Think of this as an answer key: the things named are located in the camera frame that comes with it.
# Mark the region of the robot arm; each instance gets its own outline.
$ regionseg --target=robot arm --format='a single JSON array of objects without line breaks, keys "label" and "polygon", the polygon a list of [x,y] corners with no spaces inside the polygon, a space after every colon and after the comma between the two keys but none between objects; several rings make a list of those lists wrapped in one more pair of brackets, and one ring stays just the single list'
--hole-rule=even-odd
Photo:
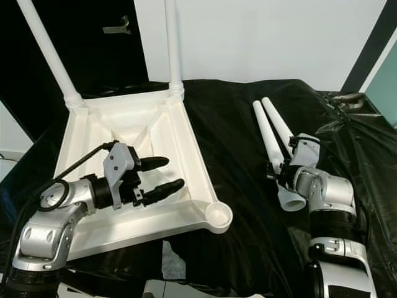
[{"label": "robot arm", "polygon": [[308,253],[313,260],[305,268],[309,297],[375,298],[350,181],[316,168],[294,168],[288,186],[305,197],[309,207]]},{"label": "robot arm", "polygon": [[[286,151],[291,160],[283,157],[262,104],[281,141],[289,147]],[[267,177],[277,180],[282,208],[291,212],[308,204],[308,254],[312,261],[305,267],[307,284],[302,297],[376,298],[352,183],[316,168],[319,140],[303,133],[293,137],[269,98],[253,106],[272,164]]]},{"label": "robot arm", "polygon": [[78,222],[97,209],[123,204],[153,204],[178,191],[183,179],[162,184],[152,191],[139,189],[138,171],[164,166],[168,159],[139,159],[135,149],[114,143],[104,161],[104,177],[94,174],[79,181],[54,184],[40,196],[40,207],[20,234],[11,273],[6,280],[6,297],[56,297],[60,269],[66,265]]}]

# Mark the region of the metal bracket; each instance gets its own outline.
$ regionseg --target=metal bracket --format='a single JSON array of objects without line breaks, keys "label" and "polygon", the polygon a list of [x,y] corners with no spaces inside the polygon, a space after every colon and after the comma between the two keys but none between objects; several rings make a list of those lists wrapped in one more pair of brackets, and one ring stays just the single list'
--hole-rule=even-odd
[{"label": "metal bracket", "polygon": [[123,16],[120,19],[121,26],[114,26],[114,27],[102,27],[102,30],[105,34],[118,34],[118,33],[125,33],[131,34],[131,30],[129,28],[130,20],[128,16]]},{"label": "metal bracket", "polygon": [[[313,140],[319,141],[318,138],[305,133],[299,133],[297,137],[312,138]],[[291,159],[290,166],[310,166],[315,168],[318,163],[319,153],[320,145],[317,143],[309,140],[299,140],[294,151],[293,158]]]},{"label": "metal bracket", "polygon": [[134,168],[135,162],[124,143],[116,143],[104,160],[104,171],[110,192],[113,197],[113,209],[122,207],[119,187],[123,183],[122,176]]}]

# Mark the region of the white plastic frame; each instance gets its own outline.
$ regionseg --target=white plastic frame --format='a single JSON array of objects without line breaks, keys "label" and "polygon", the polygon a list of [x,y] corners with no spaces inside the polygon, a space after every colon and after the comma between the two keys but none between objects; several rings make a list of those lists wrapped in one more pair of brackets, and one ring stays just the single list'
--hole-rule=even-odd
[{"label": "white plastic frame", "polygon": [[[148,207],[130,204],[116,211],[109,207],[83,218],[75,229],[68,260],[199,228],[225,232],[233,213],[216,197],[182,102],[175,0],[165,0],[169,90],[89,101],[74,88],[31,0],[17,2],[70,109],[55,175],[101,143],[118,139],[133,145],[140,157],[170,159],[163,168],[141,173],[145,191],[177,178],[185,180],[179,192]],[[91,173],[103,176],[105,155],[97,154],[65,179],[75,181]]]}]

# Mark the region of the black cable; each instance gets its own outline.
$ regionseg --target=black cable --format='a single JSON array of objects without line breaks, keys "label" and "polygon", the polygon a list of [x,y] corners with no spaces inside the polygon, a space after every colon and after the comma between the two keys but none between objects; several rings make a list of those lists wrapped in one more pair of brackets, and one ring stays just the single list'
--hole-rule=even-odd
[{"label": "black cable", "polygon": [[343,163],[342,159],[333,151],[331,150],[328,146],[326,146],[324,143],[320,142],[319,140],[315,139],[315,138],[310,138],[310,137],[292,137],[291,138],[293,141],[299,141],[299,140],[306,140],[306,141],[310,141],[310,142],[314,142],[317,143],[318,145],[320,145],[320,147],[323,147],[325,150],[327,150],[328,153],[330,153],[333,157],[335,157],[337,163],[339,163],[339,166],[342,168],[343,172],[345,172],[345,175],[347,176],[346,178],[348,180],[350,180],[350,182],[352,183],[352,187],[353,187],[353,192],[354,192],[354,202],[355,202],[355,206],[357,209],[357,225],[359,226],[359,229],[361,230],[361,224],[362,224],[362,218],[361,218],[361,209],[363,209],[364,214],[365,214],[365,221],[366,221],[366,234],[367,234],[367,239],[366,239],[366,243],[368,242],[368,233],[369,233],[369,217],[368,217],[368,212],[366,210],[366,208],[364,208],[361,203],[360,200],[358,198],[358,192],[357,192],[357,185],[353,179],[353,175],[350,172],[350,170],[347,168],[347,166]]},{"label": "black cable", "polygon": [[34,196],[32,196],[32,197],[27,199],[27,201],[22,206],[22,209],[19,212],[19,215],[18,215],[18,218],[17,218],[17,220],[15,222],[14,228],[12,229],[10,246],[9,246],[9,249],[8,249],[6,262],[4,264],[4,272],[3,272],[2,279],[1,279],[1,284],[3,284],[3,285],[5,285],[5,283],[6,283],[6,280],[7,280],[8,274],[9,274],[9,270],[11,268],[11,259],[13,257],[14,252],[15,252],[16,243],[17,243],[17,241],[19,239],[20,230],[22,229],[22,224],[25,223],[24,219],[25,219],[26,213],[29,211],[31,206],[34,204],[35,200],[33,200],[33,199],[36,198],[37,195],[40,195],[47,188],[49,188],[52,184],[53,183],[46,183],[43,186],[41,186],[38,189],[38,191],[35,193]]},{"label": "black cable", "polygon": [[[25,204],[22,207],[21,211],[19,212],[19,215],[18,215],[18,218],[17,218],[17,220],[15,222],[14,228],[12,229],[11,241],[10,241],[9,251],[8,251],[8,254],[7,254],[7,258],[6,258],[6,263],[4,265],[4,272],[3,272],[2,279],[1,279],[1,285],[5,285],[5,283],[7,281],[9,270],[11,268],[11,260],[12,260],[12,257],[14,255],[14,253],[15,253],[16,243],[19,241],[20,231],[22,230],[23,224],[25,224],[25,222],[26,222],[26,220],[25,220],[26,213],[29,211],[31,206],[34,203],[37,203],[40,200],[40,195],[45,190],[47,190],[50,186],[54,185],[55,183],[61,183],[64,186],[64,191],[63,191],[63,194],[61,196],[61,199],[55,204],[55,205],[57,205],[57,207],[59,207],[65,201],[65,199],[66,199],[66,197],[67,197],[67,195],[69,193],[69,184],[65,180],[62,180],[62,178],[65,177],[70,172],[72,172],[78,166],[83,164],[85,161],[87,161],[88,159],[93,157],[101,149],[105,149],[105,150],[110,151],[112,149],[112,147],[114,146],[114,144],[117,143],[117,142],[118,141],[114,140],[114,141],[112,141],[110,143],[103,143],[102,145],[100,145],[97,148],[93,149],[93,151],[91,151],[88,154],[84,155],[80,160],[78,160],[73,165],[71,165],[69,168],[64,170],[57,177],[55,177],[54,179],[49,180],[47,183],[45,183],[43,186],[41,186],[38,189],[38,191],[33,196],[31,196],[30,198],[27,199],[27,201],[25,202]],[[48,211],[51,211],[50,209],[52,209],[54,206],[51,206],[49,208],[44,208],[42,210],[45,210],[44,212],[46,212],[46,211],[48,212]]]},{"label": "black cable", "polygon": [[5,160],[5,161],[12,161],[13,163],[18,163],[17,160],[13,160],[11,158],[0,158],[0,161]]},{"label": "black cable", "polygon": [[56,204],[50,206],[50,207],[42,207],[40,206],[40,204],[37,206],[37,210],[41,211],[41,212],[49,212],[52,210],[55,210],[56,208],[58,208],[60,205],[62,205],[62,203],[66,200],[66,198],[68,197],[69,194],[69,183],[67,183],[65,180],[63,179],[59,179],[59,178],[55,178],[53,179],[53,184],[55,183],[60,183],[63,185],[63,193],[61,198],[58,200],[58,202],[56,202]]}]

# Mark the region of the black door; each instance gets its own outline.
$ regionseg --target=black door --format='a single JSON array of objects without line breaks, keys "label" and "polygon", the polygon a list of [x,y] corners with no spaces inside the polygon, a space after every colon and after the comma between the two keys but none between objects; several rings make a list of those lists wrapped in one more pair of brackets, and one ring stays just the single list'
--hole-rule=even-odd
[{"label": "black door", "polygon": [[[33,3],[83,98],[132,93],[147,82],[133,1]],[[103,29],[122,25],[121,33]],[[0,45],[0,98],[36,140],[65,104],[15,0],[0,1]]]}]

